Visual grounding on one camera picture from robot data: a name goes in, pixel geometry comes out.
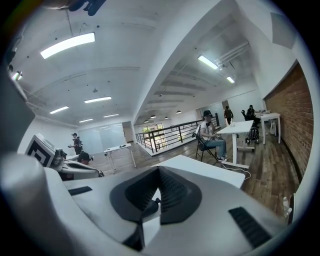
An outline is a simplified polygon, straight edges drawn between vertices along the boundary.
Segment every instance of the black vent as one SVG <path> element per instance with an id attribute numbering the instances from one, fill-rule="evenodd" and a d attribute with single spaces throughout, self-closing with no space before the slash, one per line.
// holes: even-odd
<path id="1" fill-rule="evenodd" d="M 271 238 L 243 207 L 231 209 L 229 213 L 253 248 L 261 246 Z"/>

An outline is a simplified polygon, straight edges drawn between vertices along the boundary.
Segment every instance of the ceiling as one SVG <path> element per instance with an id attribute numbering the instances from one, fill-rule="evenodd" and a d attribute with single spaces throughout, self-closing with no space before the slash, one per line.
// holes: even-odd
<path id="1" fill-rule="evenodd" d="M 217 63 L 221 57 L 230 51 L 233 53 L 241 45 L 246 45 L 244 50 L 232 59 L 224 59 L 227 61 L 221 66 L 221 70 L 214 70 L 198 60 L 198 57 L 203 55 Z M 148 99 L 144 112 L 135 124 L 143 124 L 151 115 L 157 116 L 156 122 L 163 120 L 165 116 L 173 117 L 178 110 L 190 110 L 183 106 L 192 106 L 195 101 L 201 100 L 197 98 L 198 93 L 214 94 L 228 90 L 237 86 L 237 80 L 251 75 L 250 46 L 230 14 L 200 38 L 175 65 L 158 90 Z M 234 84 L 226 79 L 229 76 L 235 80 Z"/>
<path id="2" fill-rule="evenodd" d="M 102 121 L 103 116 L 133 116 L 141 93 L 140 69 L 143 56 L 168 3 L 172 0 L 108 0 L 94 16 L 78 10 L 39 9 L 23 28 L 23 40 L 12 61 L 21 71 L 19 84 L 28 105 L 41 117 L 65 124 Z M 86 43 L 43 59 L 40 52 L 66 39 L 95 33 Z M 243 51 L 225 57 L 239 46 Z M 218 63 L 213 70 L 198 60 L 200 55 Z M 231 84 L 226 77 L 231 76 Z M 187 111 L 199 101 L 197 94 L 214 94 L 237 86 L 237 80 L 251 76 L 250 46 L 233 16 L 227 15 L 175 65 L 154 95 L 147 98 L 135 125 L 157 122 L 173 113 Z M 85 104 L 85 100 L 111 96 L 111 100 Z M 49 114 L 68 106 L 69 109 Z M 150 120 L 151 115 L 157 118 Z"/>
<path id="3" fill-rule="evenodd" d="M 39 9 L 25 24 L 12 61 L 29 106 L 43 117 L 79 125 L 110 114 L 132 114 L 141 58 L 168 0 L 108 0 L 95 16 Z M 95 42 L 43 59 L 40 52 L 66 39 L 95 33 Z M 111 100 L 85 104 L 111 96 Z M 58 108 L 69 109 L 49 114 Z"/>

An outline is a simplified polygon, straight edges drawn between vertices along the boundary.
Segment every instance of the metal railing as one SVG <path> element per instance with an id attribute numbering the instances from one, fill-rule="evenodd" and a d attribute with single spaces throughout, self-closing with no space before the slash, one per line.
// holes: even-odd
<path id="1" fill-rule="evenodd" d="M 203 120 L 201 119 L 173 125 L 163 129 L 136 133 L 135 137 L 141 146 L 151 150 L 152 153 L 157 153 L 168 148 L 168 146 L 175 143 L 183 143 L 185 140 L 192 138 L 192 134 L 196 131 L 197 126 L 202 122 Z M 215 127 L 220 126 L 217 113 L 213 116 L 212 123 Z"/>

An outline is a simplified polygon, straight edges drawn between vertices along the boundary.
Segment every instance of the wooden floor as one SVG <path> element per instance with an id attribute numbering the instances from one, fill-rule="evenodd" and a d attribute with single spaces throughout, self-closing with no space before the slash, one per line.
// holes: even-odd
<path id="1" fill-rule="evenodd" d="M 228 161 L 232 162 L 232 137 L 231 135 L 222 136 L 226 140 Z M 243 191 L 261 202 L 266 207 L 274 211 L 278 216 L 283 215 L 283 197 L 295 193 L 299 186 L 298 177 L 293 162 L 281 143 L 278 144 L 278 138 L 268 134 L 265 145 L 255 144 L 255 152 L 243 151 L 237 152 L 237 162 L 243 165 L 249 165 L 248 171 L 251 177 L 246 179 L 241 187 Z M 139 145 L 132 144 L 132 152 L 137 168 L 153 166 L 165 160 L 178 155 L 184 155 L 195 159 L 197 142 L 193 141 L 183 146 L 177 147 L 160 155 L 151 157 Z M 129 150 L 122 149 L 112 153 L 112 158 L 116 166 L 116 172 L 132 170 L 134 167 Z M 216 160 L 207 152 L 203 155 L 203 162 L 214 165 Z M 112 169 L 103 153 L 95 154 L 94 161 L 90 163 L 94 168 L 102 170 L 105 175 L 112 175 Z M 215 166 L 224 168 L 220 162 Z"/>

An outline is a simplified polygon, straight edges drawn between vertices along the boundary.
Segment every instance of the white robot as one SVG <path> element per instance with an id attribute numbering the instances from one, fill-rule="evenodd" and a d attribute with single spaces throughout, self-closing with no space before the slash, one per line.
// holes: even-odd
<path id="1" fill-rule="evenodd" d="M 101 170 L 97 170 L 77 161 L 64 159 L 63 150 L 56 148 L 55 145 L 40 133 L 32 137 L 25 154 L 38 159 L 43 167 L 49 167 L 56 170 L 63 181 L 105 176 Z"/>

